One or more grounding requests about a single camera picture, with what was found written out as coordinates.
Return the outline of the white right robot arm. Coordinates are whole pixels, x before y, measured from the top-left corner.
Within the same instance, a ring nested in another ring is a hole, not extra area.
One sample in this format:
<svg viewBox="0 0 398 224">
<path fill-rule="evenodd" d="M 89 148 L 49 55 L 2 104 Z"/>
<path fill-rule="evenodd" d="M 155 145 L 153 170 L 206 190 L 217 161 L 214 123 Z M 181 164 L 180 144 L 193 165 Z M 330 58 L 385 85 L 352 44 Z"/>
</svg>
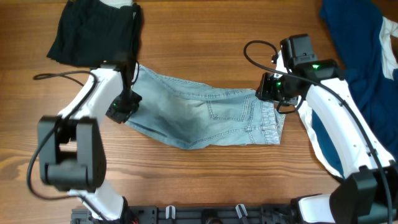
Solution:
<svg viewBox="0 0 398 224">
<path fill-rule="evenodd" d="M 341 75 L 264 73 L 256 96 L 278 104 L 303 99 L 320 118 L 341 162 L 342 183 L 331 194 L 293 200 L 293 222 L 397 220 L 397 164 L 366 124 Z"/>
</svg>

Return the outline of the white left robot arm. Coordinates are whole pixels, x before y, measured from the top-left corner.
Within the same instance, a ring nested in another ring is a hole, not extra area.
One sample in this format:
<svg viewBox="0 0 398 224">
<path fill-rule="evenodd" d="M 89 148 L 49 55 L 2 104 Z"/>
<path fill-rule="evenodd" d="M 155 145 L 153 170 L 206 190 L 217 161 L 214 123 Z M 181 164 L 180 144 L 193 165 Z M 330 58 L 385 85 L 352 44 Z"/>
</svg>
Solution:
<svg viewBox="0 0 398 224">
<path fill-rule="evenodd" d="M 56 116 L 38 123 L 38 147 L 32 156 L 45 185 L 78 198 L 98 223 L 138 223 L 127 200 L 105 179 L 106 156 L 99 125 L 105 116 L 124 123 L 139 107 L 141 96 L 131 90 L 138 76 L 134 66 L 102 64 L 88 71 L 89 79 L 73 101 Z"/>
</svg>

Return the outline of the light blue denim shorts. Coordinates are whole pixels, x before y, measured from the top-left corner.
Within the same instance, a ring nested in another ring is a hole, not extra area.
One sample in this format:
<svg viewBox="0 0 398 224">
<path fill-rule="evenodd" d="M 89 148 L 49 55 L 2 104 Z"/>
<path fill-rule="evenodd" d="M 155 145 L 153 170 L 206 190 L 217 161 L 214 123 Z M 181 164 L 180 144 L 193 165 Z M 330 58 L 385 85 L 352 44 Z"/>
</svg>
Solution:
<svg viewBox="0 0 398 224">
<path fill-rule="evenodd" d="M 255 90 L 215 88 L 141 65 L 132 90 L 142 96 L 126 124 L 169 146 L 280 144 L 285 117 Z"/>
</svg>

